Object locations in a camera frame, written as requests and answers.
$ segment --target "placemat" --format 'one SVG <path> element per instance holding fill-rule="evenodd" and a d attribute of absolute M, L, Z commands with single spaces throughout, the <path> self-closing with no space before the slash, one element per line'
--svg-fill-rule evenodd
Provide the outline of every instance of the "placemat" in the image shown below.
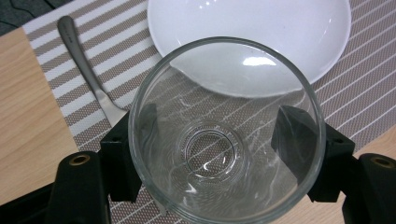
<path fill-rule="evenodd" d="M 326 122 L 356 150 L 396 123 L 396 1 L 351 0 L 352 28 L 335 67 L 313 87 Z M 161 59 L 151 40 L 144 0 L 75 0 L 23 26 L 80 150 L 99 149 L 109 131 L 103 111 L 71 60 L 56 22 L 75 19 L 93 70 L 117 105 L 129 109 Z M 180 223 L 163 217 L 142 188 L 137 203 L 111 203 L 113 223 Z"/>

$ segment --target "woven placemat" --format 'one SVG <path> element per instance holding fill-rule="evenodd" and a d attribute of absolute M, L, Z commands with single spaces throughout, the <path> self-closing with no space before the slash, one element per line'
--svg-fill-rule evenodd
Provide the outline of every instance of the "woven placemat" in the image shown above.
<path fill-rule="evenodd" d="M 71 60 L 56 22 L 75 19 L 93 70 L 117 105 L 129 109 L 160 59 L 151 40 L 147 1 L 75 0 L 23 26 L 80 150 L 99 149 L 110 130 L 103 111 Z M 352 28 L 335 67 L 313 87 L 326 122 L 359 150 L 396 124 L 396 1 L 351 0 Z M 144 188 L 137 203 L 111 203 L 113 223 L 179 223 L 162 217 Z"/>

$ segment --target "wood grain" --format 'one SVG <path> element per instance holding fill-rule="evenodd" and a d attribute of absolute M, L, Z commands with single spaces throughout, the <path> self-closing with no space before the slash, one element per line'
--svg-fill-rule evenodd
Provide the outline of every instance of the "wood grain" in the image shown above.
<path fill-rule="evenodd" d="M 0 204 L 53 182 L 77 146 L 22 28 L 0 37 Z"/>

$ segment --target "black holder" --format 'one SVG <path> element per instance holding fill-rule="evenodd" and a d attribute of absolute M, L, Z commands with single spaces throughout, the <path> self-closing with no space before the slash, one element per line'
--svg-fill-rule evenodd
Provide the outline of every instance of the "black holder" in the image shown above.
<path fill-rule="evenodd" d="M 98 153 L 82 151 L 64 158 L 54 183 L 0 206 L 0 222 L 111 223 L 107 196 L 134 203 L 142 184 L 130 155 L 128 117 L 102 139 Z M 333 203 L 343 191 L 346 224 L 396 223 L 396 161 L 377 154 L 357 160 L 351 140 L 328 124 L 326 132 L 325 158 L 308 192 L 311 201 Z M 279 108 L 271 144 L 298 184 L 310 168 L 309 150 L 317 137 L 315 122 L 305 111 Z"/>

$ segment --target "wooden table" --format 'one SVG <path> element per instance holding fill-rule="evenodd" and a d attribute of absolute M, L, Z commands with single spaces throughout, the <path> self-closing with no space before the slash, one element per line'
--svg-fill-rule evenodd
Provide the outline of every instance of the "wooden table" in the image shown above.
<path fill-rule="evenodd" d="M 22 30 L 0 37 L 0 204 L 52 182 L 76 143 Z M 357 153 L 396 159 L 396 126 Z M 343 223 L 338 203 L 305 197 L 276 223 Z"/>

